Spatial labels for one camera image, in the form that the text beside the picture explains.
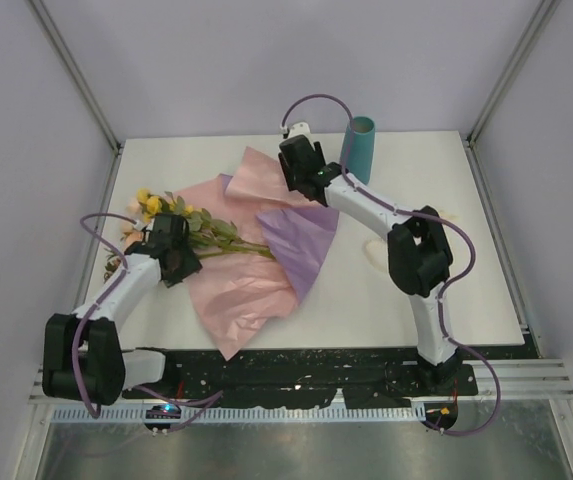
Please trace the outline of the cream printed ribbon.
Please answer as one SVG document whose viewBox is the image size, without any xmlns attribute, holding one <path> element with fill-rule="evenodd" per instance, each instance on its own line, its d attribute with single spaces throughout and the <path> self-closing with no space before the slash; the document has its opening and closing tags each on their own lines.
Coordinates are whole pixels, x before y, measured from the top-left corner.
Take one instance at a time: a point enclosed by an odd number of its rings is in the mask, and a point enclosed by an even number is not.
<svg viewBox="0 0 573 480">
<path fill-rule="evenodd" d="M 369 234 L 361 246 L 364 255 L 370 266 L 382 274 L 388 273 L 387 244 L 380 236 Z"/>
</svg>

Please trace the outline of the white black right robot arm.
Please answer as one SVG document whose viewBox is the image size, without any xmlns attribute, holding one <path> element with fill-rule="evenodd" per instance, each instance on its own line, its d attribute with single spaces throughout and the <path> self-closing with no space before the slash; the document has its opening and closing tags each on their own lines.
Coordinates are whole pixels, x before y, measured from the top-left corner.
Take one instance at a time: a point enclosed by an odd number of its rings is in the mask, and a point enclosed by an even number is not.
<svg viewBox="0 0 573 480">
<path fill-rule="evenodd" d="M 278 159 L 289 190 L 350 216 L 387 245 L 388 273 L 408 296 L 417 331 L 420 386 L 440 394 L 455 382 L 462 365 L 450 338 L 450 317 L 442 292 L 453 254 L 437 212 L 426 206 L 407 211 L 376 195 L 336 162 L 325 161 L 321 144 L 303 134 L 279 145 Z"/>
</svg>

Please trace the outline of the purple wrapping paper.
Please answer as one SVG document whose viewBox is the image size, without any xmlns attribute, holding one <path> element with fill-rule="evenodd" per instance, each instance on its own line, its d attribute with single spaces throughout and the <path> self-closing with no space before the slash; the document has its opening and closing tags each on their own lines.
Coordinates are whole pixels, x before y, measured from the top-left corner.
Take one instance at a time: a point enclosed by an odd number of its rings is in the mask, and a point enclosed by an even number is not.
<svg viewBox="0 0 573 480">
<path fill-rule="evenodd" d="M 178 191 L 206 220 L 202 269 L 187 280 L 198 319 L 232 359 L 272 318 L 291 315 L 312 289 L 339 214 L 287 188 L 279 163 L 251 147 L 233 175 Z"/>
</svg>

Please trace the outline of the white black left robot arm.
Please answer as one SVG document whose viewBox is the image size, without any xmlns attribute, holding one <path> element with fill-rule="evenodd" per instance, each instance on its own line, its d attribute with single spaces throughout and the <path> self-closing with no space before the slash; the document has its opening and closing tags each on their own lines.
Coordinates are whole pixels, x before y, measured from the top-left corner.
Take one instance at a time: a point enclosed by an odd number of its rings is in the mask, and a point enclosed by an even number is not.
<svg viewBox="0 0 573 480">
<path fill-rule="evenodd" d="M 125 350 L 119 332 L 141 300 L 160 284 L 170 288 L 198 273 L 202 264 L 190 245 L 190 227 L 179 214 L 161 213 L 144 224 L 111 213 L 143 234 L 122 250 L 80 220 L 85 230 L 119 260 L 101 289 L 69 314 L 46 323 L 42 390 L 51 398 L 84 403 L 92 417 L 114 404 L 125 390 L 146 386 L 155 396 L 173 395 L 180 383 L 163 350 Z"/>
</svg>

